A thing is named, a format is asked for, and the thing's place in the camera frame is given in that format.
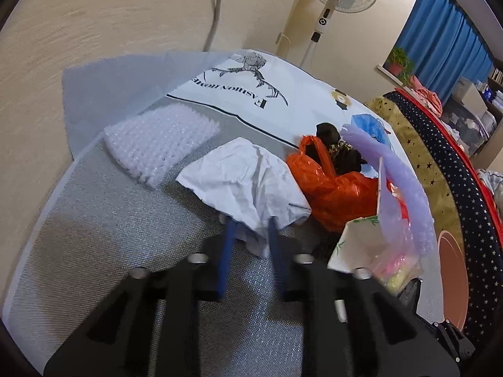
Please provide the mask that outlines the white paper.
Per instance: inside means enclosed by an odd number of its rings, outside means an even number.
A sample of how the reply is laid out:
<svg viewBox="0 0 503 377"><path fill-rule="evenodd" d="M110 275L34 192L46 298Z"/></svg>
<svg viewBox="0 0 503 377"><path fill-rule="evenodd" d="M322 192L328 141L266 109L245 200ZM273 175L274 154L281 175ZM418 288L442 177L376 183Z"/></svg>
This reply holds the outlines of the white paper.
<svg viewBox="0 0 503 377"><path fill-rule="evenodd" d="M302 224L311 207L287 164L260 145L239 137L190 163L176 181L238 223L236 237L258 258L269 256L268 222L279 229Z"/></svg>

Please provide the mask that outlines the orange plastic bag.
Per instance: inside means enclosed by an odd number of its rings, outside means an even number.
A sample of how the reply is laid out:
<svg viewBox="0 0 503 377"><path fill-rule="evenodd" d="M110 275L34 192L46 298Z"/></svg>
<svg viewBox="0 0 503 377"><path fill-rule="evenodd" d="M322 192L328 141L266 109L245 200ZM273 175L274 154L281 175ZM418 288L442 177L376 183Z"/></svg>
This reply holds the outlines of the orange plastic bag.
<svg viewBox="0 0 503 377"><path fill-rule="evenodd" d="M347 222L377 215L378 180L359 172L337 175L318 137L303 137L285 162L311 214L327 231L341 233Z"/></svg>

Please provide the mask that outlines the white bubble wrap sheet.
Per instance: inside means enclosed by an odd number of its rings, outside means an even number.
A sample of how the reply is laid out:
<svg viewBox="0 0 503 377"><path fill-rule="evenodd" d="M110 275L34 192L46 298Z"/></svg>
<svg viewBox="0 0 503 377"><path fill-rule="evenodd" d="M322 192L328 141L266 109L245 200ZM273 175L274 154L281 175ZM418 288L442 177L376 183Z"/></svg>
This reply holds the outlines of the white bubble wrap sheet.
<svg viewBox="0 0 503 377"><path fill-rule="evenodd" d="M220 124L181 103L104 129L108 151L133 179L156 188L173 166L220 132Z"/></svg>

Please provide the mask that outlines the dark brown wrapper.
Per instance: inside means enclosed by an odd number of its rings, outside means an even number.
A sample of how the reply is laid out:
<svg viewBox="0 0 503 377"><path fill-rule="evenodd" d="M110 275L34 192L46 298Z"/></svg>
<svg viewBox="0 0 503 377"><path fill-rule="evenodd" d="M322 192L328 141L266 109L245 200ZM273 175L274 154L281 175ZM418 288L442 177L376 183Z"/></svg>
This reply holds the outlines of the dark brown wrapper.
<svg viewBox="0 0 503 377"><path fill-rule="evenodd" d="M305 154L317 162L324 173L333 173L334 176L340 176L349 173L361 173L362 166L367 162L362 155L353 148L352 145L341 139L337 128L330 123L319 123L316 126L315 137L326 149L330 167L323 166L321 153L317 150L315 141L309 139L305 143Z"/></svg>

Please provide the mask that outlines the purple bubble wrap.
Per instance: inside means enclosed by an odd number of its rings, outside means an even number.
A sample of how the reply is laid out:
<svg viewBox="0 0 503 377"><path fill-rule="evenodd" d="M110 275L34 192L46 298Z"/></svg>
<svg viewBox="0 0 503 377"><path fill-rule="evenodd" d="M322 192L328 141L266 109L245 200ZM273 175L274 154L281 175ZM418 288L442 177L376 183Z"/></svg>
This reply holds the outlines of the purple bubble wrap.
<svg viewBox="0 0 503 377"><path fill-rule="evenodd" d="M401 192L406 204L412 239L419 254L425 256L436 247L434 220L428 198L413 169L407 166L387 145L378 142L361 128L344 124L343 140L353 146L376 171L382 159L386 178Z"/></svg>

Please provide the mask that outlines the blue plastic bag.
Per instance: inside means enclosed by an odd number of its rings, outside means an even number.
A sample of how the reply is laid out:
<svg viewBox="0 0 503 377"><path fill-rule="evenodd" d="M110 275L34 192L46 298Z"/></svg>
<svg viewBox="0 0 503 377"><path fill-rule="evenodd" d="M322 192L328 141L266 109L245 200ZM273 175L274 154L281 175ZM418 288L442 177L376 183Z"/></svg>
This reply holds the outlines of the blue plastic bag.
<svg viewBox="0 0 503 377"><path fill-rule="evenodd" d="M357 114L351 117L351 123L369 134L379 143L391 147L388 131L377 118L367 113Z"/></svg>

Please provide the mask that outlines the pink trash bin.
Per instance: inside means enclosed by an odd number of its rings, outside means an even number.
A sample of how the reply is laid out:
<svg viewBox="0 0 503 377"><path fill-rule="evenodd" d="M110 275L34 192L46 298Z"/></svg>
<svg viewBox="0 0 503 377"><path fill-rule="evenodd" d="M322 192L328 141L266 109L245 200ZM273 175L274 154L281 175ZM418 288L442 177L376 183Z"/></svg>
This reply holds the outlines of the pink trash bin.
<svg viewBox="0 0 503 377"><path fill-rule="evenodd" d="M454 326L463 330L468 304L469 285L465 257L455 237L442 231L438 237L440 257L443 313Z"/></svg>

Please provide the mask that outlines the white printed table cloth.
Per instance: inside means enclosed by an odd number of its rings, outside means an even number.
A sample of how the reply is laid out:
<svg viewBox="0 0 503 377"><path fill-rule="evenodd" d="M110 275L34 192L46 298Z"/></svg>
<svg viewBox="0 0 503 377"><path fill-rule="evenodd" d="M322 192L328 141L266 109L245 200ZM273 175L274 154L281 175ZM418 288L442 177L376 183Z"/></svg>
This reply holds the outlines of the white printed table cloth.
<svg viewBox="0 0 503 377"><path fill-rule="evenodd" d="M265 121L252 122L244 100L222 102L214 91L197 89L182 77L181 59L148 74L177 90L171 96L153 94L151 109L182 101L220 123L220 133L172 167L160 187L151 189L130 178L114 162L103 139L90 139L102 125L115 124L143 106L119 116L105 94L119 97L140 89L133 73L150 71L153 58L126 55L87 66L69 68L63 77L65 111L70 122L83 122L87 111L107 117L71 133L75 159L49 198L28 240L3 307L3 322L37 372L96 305L135 266L164 270L194 253L202 240L220 233L218 212L175 181L182 168L224 143L243 137L283 159L302 135L328 122L340 128L351 115L372 113L350 97L341 110L334 87L285 60L255 51L268 64L263 70L289 105L268 98ZM252 256L243 242L234 248L229 289L222 304L201 306L202 376L300 376L302 330L299 304L280 303L274 292L271 261Z"/></svg>

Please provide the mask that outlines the yellow star bed skirt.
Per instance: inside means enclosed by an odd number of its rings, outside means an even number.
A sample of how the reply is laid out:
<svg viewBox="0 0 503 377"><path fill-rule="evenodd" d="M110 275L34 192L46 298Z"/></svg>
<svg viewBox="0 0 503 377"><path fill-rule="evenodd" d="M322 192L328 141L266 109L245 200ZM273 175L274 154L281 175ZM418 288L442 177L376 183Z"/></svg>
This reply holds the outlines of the yellow star bed skirt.
<svg viewBox="0 0 503 377"><path fill-rule="evenodd" d="M365 105L393 128L428 198L436 235L439 236L442 231L450 232L461 250L464 250L460 218L454 198L419 132L394 101L381 96L366 102Z"/></svg>

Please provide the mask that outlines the navy star bed sheet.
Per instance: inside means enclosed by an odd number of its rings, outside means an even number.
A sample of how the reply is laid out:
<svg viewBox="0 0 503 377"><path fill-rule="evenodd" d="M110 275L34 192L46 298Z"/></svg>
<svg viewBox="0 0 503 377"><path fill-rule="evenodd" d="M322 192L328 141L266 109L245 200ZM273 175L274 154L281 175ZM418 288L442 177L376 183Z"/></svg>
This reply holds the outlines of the navy star bed sheet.
<svg viewBox="0 0 503 377"><path fill-rule="evenodd" d="M502 227L487 191L470 162L438 121L401 92L384 96L381 106L404 125L404 146L430 199L448 199L455 206L454 229L462 242L469 301L464 333L478 348L495 336L496 311L502 303Z"/></svg>

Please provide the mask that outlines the pink folded cloth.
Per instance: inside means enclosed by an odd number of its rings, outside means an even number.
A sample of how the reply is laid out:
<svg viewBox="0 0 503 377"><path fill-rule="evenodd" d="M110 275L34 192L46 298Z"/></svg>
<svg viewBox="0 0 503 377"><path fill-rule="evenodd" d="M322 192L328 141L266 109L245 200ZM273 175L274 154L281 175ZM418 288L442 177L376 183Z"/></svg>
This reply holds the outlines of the pink folded cloth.
<svg viewBox="0 0 503 377"><path fill-rule="evenodd" d="M428 90L415 75L409 78L409 84L419 101L427 107L436 117L442 116L442 101L438 98L436 92Z"/></svg>

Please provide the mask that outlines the potted green plant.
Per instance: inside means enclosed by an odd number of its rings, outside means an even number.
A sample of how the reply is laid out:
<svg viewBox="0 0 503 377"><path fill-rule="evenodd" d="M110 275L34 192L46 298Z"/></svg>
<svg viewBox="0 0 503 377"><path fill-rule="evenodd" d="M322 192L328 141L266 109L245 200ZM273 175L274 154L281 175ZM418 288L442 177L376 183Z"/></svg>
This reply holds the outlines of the potted green plant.
<svg viewBox="0 0 503 377"><path fill-rule="evenodd" d="M384 68L400 80L403 85L411 85L413 61L407 57L407 53L404 49L394 47L384 63Z"/></svg>

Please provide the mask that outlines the clear plastic storage bin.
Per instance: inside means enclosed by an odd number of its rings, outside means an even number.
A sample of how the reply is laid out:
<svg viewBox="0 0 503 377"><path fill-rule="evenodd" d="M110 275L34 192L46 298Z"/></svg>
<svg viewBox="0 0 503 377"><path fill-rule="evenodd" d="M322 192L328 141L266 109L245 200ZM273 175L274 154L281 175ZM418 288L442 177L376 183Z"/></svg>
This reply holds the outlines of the clear plastic storage bin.
<svg viewBox="0 0 503 377"><path fill-rule="evenodd" d="M451 128L468 157L480 151L497 126L495 117L487 109L478 116L453 96L443 106L441 120Z"/></svg>

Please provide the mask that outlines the cardboard box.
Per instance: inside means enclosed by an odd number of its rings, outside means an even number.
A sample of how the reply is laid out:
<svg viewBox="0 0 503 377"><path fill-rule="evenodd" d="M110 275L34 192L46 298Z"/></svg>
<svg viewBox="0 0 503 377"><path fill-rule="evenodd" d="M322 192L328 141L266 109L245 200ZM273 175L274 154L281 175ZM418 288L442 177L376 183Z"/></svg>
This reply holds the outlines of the cardboard box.
<svg viewBox="0 0 503 377"><path fill-rule="evenodd" d="M475 84L469 79L460 77L454 87L452 96L455 100L460 102L461 105L466 107L466 109L478 117L482 117L488 110Z"/></svg>

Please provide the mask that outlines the blue curtain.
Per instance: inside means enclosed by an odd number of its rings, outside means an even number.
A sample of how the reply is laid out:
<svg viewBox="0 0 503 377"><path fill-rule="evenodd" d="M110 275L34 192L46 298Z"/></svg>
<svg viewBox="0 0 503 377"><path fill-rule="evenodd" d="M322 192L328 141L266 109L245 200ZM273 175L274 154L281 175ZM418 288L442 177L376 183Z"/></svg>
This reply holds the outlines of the blue curtain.
<svg viewBox="0 0 503 377"><path fill-rule="evenodd" d="M395 47L413 63L413 75L444 102L458 80L483 81L494 57L455 0L416 0Z"/></svg>

